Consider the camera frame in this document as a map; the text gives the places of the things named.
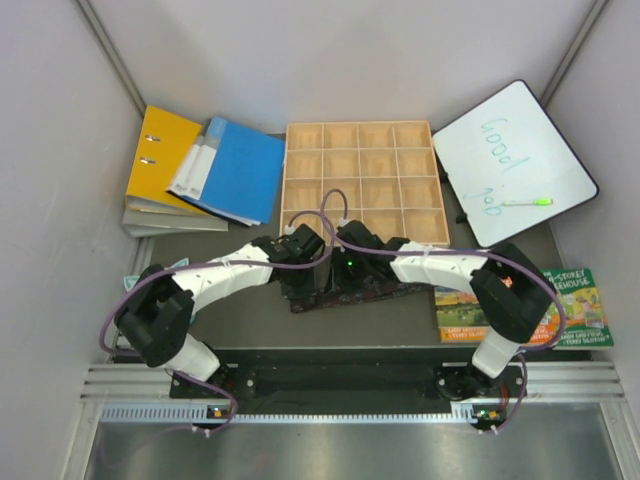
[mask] black mount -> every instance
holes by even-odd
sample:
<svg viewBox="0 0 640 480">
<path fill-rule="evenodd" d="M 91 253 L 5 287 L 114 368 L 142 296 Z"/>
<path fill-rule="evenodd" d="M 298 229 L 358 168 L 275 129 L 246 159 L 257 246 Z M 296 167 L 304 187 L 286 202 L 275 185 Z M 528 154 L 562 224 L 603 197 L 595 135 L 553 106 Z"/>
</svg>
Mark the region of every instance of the black mount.
<svg viewBox="0 0 640 480">
<path fill-rule="evenodd" d="M 164 270 L 147 268 L 138 282 Z M 116 327 L 149 367 L 158 367 L 180 351 L 193 311 L 193 293 L 184 291 L 170 275 L 144 286 L 116 314 Z"/>
<path fill-rule="evenodd" d="M 491 252 L 527 268 L 556 291 L 515 245 L 502 243 Z M 529 341 L 552 302 L 547 292 L 532 279 L 495 260 L 487 260 L 480 270 L 473 272 L 470 284 L 489 325 L 515 343 Z"/>
</svg>

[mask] green marker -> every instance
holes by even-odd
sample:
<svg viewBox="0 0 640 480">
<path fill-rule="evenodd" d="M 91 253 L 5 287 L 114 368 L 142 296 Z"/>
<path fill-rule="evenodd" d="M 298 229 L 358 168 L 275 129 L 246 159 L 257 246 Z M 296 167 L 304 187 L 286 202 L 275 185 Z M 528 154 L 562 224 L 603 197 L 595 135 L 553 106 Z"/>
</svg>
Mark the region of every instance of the green marker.
<svg viewBox="0 0 640 480">
<path fill-rule="evenodd" d="M 502 202 L 503 207 L 548 207 L 553 205 L 553 198 L 538 198 L 536 200 L 508 200 Z"/>
</svg>

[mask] gray floor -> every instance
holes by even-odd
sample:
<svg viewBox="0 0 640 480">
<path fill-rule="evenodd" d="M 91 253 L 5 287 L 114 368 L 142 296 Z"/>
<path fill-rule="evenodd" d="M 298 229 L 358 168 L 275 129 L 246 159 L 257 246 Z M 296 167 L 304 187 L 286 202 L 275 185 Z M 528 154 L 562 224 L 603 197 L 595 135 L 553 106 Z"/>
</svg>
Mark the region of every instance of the gray floor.
<svg viewBox="0 0 640 480">
<path fill-rule="evenodd" d="M 459 207 L 450 186 L 444 188 L 451 244 L 474 247 L 467 225 L 456 225 Z M 278 235 L 277 214 L 270 225 L 229 232 L 194 233 L 158 237 L 152 263 L 164 266 L 189 257 L 207 261 L 238 249 L 261 235 Z M 512 239 L 540 268 L 560 267 L 560 258 L 548 224 L 541 224 Z M 239 292 L 198 314 L 192 327 L 196 338 L 214 348 L 433 346 L 442 347 L 431 293 L 366 305 L 346 306 L 292 314 L 280 295 L 279 284 Z"/>
<path fill-rule="evenodd" d="M 599 407 L 526 405 L 498 437 L 468 425 L 236 425 L 205 440 L 162 425 L 102 424 L 87 480 L 622 479 Z"/>
</svg>

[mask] yellow binder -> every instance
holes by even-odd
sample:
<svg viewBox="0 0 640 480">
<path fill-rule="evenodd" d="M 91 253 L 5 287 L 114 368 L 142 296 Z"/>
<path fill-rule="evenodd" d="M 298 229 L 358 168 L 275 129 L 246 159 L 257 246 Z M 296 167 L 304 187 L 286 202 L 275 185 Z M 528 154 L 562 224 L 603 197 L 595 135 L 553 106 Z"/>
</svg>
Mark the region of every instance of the yellow binder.
<svg viewBox="0 0 640 480">
<path fill-rule="evenodd" d="M 127 208 L 176 215 L 208 215 L 167 193 L 167 187 L 200 133 L 198 123 L 147 107 L 125 197 Z"/>
</svg>

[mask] book cover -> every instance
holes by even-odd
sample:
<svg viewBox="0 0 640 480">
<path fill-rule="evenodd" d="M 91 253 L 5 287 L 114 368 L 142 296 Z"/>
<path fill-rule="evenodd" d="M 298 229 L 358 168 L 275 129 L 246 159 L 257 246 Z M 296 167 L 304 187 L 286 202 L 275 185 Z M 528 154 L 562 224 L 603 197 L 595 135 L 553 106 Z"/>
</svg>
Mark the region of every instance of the book cover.
<svg viewBox="0 0 640 480">
<path fill-rule="evenodd" d="M 125 209 L 122 226 L 132 237 L 178 232 L 226 232 L 229 224 L 213 215 L 186 216 Z"/>
<path fill-rule="evenodd" d="M 613 338 L 591 271 L 583 269 L 542 270 L 553 283 L 567 316 L 567 328 L 557 348 L 610 348 Z M 480 342 L 489 323 L 475 296 L 435 287 L 436 317 L 442 342 Z M 542 319 L 531 344 L 549 341 L 560 324 L 555 304 Z"/>
<path fill-rule="evenodd" d="M 196 122 L 158 107 L 147 107 L 125 196 L 127 208 L 174 215 L 206 215 L 166 191 L 201 129 Z"/>
<path fill-rule="evenodd" d="M 169 191 L 216 215 L 246 225 L 269 223 L 280 185 L 284 141 L 221 117 L 211 120 L 187 175 Z"/>
</svg>

